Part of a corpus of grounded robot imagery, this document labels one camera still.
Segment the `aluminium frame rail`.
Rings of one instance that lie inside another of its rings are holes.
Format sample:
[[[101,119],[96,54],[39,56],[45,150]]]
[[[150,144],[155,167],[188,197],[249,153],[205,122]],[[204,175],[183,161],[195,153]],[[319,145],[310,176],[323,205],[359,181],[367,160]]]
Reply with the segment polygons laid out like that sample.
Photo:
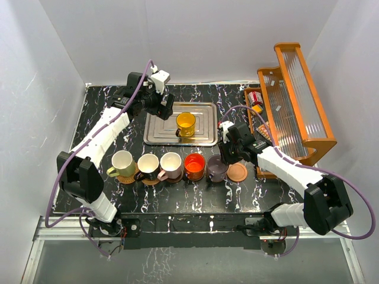
[[[350,240],[302,230],[277,243],[241,233],[142,233],[92,246],[70,217],[39,224],[22,283],[365,283]]]

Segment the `black mug white inside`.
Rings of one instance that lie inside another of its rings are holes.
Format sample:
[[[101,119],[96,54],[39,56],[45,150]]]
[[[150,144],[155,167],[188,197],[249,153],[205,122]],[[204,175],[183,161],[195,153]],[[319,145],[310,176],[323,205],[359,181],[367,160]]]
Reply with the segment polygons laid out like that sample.
[[[160,172],[159,159],[154,154],[144,154],[138,161],[138,172],[134,175],[135,181],[155,180]]]

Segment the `dark brown wooden coaster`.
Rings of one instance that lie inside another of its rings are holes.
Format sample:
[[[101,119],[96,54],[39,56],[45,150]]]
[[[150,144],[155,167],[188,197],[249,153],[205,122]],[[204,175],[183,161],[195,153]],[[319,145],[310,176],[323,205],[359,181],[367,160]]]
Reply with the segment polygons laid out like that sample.
[[[184,177],[184,173],[181,173],[181,175],[179,175],[177,178],[175,179],[167,178],[165,181],[168,183],[178,183],[183,179],[183,177]]]

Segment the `woven rattan coaster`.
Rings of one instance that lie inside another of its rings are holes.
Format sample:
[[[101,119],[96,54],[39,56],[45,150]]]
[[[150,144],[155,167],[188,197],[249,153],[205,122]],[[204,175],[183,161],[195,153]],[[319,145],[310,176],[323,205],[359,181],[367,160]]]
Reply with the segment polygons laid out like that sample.
[[[160,182],[160,180],[157,177],[154,176],[147,176],[142,180],[142,183],[148,186],[157,185]]]
[[[132,183],[134,183],[136,181],[135,178],[134,178],[134,176],[137,174],[138,171],[139,171],[138,168],[136,168],[135,171],[134,171],[134,173],[132,175],[130,175],[130,176],[121,176],[121,175],[118,175],[116,177],[116,179],[120,183],[125,184],[125,185],[132,184]]]

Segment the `red staples box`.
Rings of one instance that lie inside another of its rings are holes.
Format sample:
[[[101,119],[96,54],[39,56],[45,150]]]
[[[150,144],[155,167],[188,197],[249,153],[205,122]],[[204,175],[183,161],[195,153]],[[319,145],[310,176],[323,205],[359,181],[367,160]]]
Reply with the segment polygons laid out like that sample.
[[[262,95],[260,92],[257,92],[257,91],[249,92],[248,93],[248,99],[249,99],[249,102],[252,106],[263,104],[263,99],[262,99]]]

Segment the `cream yellow mug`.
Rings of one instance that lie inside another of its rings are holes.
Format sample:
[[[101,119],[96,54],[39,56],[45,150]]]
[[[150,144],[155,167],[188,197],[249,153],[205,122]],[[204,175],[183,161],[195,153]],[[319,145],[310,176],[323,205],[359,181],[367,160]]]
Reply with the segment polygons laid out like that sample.
[[[117,176],[130,177],[134,175],[136,165],[133,156],[129,151],[120,150],[111,159],[112,166],[107,170],[107,175],[111,178]]]

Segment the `pink mug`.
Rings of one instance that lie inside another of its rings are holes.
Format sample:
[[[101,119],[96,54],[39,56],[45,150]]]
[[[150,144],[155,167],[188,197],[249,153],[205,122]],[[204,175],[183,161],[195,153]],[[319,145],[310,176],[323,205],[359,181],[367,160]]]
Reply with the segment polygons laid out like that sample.
[[[175,179],[182,173],[182,159],[179,154],[174,152],[165,153],[160,158],[160,169],[158,179],[160,181],[167,178]]]

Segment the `orange red mug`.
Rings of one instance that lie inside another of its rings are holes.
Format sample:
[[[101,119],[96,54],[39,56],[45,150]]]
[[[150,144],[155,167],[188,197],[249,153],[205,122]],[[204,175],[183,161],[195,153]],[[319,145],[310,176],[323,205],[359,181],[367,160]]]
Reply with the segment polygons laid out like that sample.
[[[197,181],[203,178],[205,158],[201,154],[192,153],[184,159],[184,176],[187,180]]]

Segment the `silver metal tray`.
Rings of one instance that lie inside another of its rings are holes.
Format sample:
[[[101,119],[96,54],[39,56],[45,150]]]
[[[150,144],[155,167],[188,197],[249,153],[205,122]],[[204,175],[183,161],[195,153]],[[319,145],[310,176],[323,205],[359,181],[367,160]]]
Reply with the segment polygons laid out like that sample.
[[[174,102],[173,114],[162,120],[147,114],[143,140],[151,146],[214,146],[217,143],[217,107],[211,102]],[[185,137],[177,116],[189,112],[195,117],[194,133]]]

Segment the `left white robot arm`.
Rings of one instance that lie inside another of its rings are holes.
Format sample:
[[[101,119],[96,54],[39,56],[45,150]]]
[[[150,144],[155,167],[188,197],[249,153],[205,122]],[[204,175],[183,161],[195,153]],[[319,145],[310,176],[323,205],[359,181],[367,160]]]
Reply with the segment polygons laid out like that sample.
[[[83,205],[90,225],[110,236],[121,232],[121,214],[103,192],[98,167],[113,141],[142,111],[162,120],[172,115],[174,96],[162,100],[169,80],[169,73],[163,70],[153,70],[151,76],[131,72],[127,84],[114,92],[87,136],[70,152],[63,151],[57,157],[59,188]]]

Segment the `lilac mug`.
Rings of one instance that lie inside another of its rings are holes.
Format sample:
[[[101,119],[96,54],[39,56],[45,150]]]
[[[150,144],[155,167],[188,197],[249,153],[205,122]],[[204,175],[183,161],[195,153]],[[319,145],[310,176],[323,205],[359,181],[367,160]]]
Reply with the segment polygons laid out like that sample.
[[[225,164],[220,154],[212,155],[207,160],[206,177],[210,182],[219,183],[225,180],[229,166]]]

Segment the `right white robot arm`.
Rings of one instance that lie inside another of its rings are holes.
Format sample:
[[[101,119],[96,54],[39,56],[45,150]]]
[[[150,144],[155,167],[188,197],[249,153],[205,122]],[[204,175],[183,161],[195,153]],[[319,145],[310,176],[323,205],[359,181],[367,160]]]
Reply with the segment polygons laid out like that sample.
[[[293,188],[303,198],[302,203],[278,203],[264,212],[255,223],[272,235],[285,227],[309,227],[325,235],[349,218],[354,210],[343,181],[315,169],[305,169],[298,161],[278,154],[275,147],[258,141],[244,123],[230,121],[219,124],[220,140],[217,143],[221,158],[226,164],[241,160],[261,167]]]

